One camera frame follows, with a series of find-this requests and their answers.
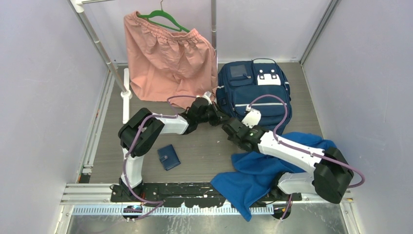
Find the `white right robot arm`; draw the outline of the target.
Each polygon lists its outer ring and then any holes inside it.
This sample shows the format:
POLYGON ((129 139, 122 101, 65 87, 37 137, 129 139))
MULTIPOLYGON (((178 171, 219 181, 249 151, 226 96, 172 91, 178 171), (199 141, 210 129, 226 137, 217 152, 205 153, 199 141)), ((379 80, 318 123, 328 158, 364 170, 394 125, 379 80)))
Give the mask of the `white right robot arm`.
POLYGON ((305 146, 235 117, 222 125, 228 140, 245 151, 276 157, 303 170, 302 173, 282 171, 275 177, 270 193, 276 200, 289 194, 317 194, 322 199, 339 204, 354 177, 341 151, 305 146))

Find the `small blue wallet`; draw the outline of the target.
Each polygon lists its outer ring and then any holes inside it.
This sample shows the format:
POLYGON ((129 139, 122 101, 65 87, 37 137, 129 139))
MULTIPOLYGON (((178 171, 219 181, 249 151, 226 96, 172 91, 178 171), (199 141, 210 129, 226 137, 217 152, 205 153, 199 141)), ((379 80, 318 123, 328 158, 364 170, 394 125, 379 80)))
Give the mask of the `small blue wallet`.
POLYGON ((181 164, 180 159, 171 144, 158 149, 157 152, 159 160, 166 171, 169 171, 181 164))

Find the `navy blue backpack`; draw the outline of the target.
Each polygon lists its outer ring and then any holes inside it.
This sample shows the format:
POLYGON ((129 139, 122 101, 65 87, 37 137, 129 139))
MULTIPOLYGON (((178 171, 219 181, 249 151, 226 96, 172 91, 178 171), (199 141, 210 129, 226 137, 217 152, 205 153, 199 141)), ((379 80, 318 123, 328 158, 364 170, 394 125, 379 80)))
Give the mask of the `navy blue backpack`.
POLYGON ((282 135, 292 118, 291 89, 285 73, 272 59, 224 64, 218 72, 218 106, 242 120, 251 105, 261 113, 259 125, 282 135))

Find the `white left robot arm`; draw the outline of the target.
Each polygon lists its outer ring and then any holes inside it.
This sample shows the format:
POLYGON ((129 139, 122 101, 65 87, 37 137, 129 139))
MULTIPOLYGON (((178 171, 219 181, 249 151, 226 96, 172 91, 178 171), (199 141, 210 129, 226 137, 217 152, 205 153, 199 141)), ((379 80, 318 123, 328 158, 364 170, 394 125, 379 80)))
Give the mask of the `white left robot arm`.
POLYGON ((118 137, 126 153, 119 185, 124 197, 130 201, 137 201, 141 197, 144 156, 160 135, 188 135, 201 123, 218 126, 229 119, 212 101, 211 95, 211 92, 207 91, 201 96, 194 96, 189 107, 174 115, 156 114, 148 108, 141 108, 121 127, 118 137))

